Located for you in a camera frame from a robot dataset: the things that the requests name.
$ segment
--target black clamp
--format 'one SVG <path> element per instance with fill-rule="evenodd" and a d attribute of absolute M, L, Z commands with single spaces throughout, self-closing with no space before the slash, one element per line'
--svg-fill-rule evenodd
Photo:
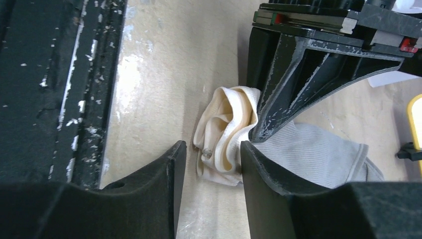
<path fill-rule="evenodd" d="M 398 158 L 408 158 L 411 161 L 422 160 L 422 150 L 415 149 L 413 142 L 407 143 L 397 153 Z"/>

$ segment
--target black metal frame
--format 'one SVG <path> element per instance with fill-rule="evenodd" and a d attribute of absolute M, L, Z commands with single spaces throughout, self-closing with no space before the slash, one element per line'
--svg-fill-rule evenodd
<path fill-rule="evenodd" d="M 394 70 L 422 76 L 420 53 L 402 50 L 400 42 L 393 46 L 379 44 L 382 37 L 374 40 L 377 31 L 422 39 L 422 33 L 414 31 L 421 29 L 422 20 L 377 6 L 384 1 L 275 2 L 280 4 L 260 5 L 249 39 L 246 85 L 262 92 L 258 124 L 249 135 L 252 142 L 264 142 L 302 111 L 362 79 Z M 291 20 L 291 13 L 303 19 Z M 347 18 L 355 22 L 353 32 L 324 31 L 318 16 L 335 16 L 343 22 L 338 29 Z"/>
<path fill-rule="evenodd" d="M 252 239 L 421 235 L 421 183 L 347 183 L 331 190 L 276 164 L 248 141 L 241 143 L 241 160 Z"/>
<path fill-rule="evenodd" d="M 186 143 L 107 185 L 0 185 L 1 238 L 176 238 Z"/>
<path fill-rule="evenodd" d="M 99 186 L 125 7 L 0 2 L 0 182 Z"/>

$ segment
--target yellow object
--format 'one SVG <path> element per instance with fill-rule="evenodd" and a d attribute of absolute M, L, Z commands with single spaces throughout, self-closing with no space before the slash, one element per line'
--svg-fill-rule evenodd
<path fill-rule="evenodd" d="M 422 94 L 414 97 L 407 108 L 410 129 L 412 131 L 413 145 L 420 150 L 422 146 Z M 422 160 L 419 161 L 419 170 L 422 173 Z"/>

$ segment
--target gray striped fabric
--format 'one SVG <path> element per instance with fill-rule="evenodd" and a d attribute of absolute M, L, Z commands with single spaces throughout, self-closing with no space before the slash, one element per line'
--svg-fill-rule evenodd
<path fill-rule="evenodd" d="M 366 157 L 367 145 L 314 125 L 292 121 L 264 143 L 253 145 L 287 170 L 328 188 L 350 181 L 384 181 L 382 172 Z"/>

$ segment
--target folded fabric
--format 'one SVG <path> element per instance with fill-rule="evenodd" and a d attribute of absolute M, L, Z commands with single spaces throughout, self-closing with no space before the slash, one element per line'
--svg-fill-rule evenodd
<path fill-rule="evenodd" d="M 287 170 L 328 188 L 350 181 L 384 181 L 382 172 L 367 158 L 367 145 L 314 125 L 291 121 L 265 142 L 253 145 Z"/>
<path fill-rule="evenodd" d="M 249 140 L 248 133 L 258 122 L 260 94 L 244 86 L 215 90 L 194 134 L 200 177 L 230 186 L 242 181 L 240 142 Z"/>

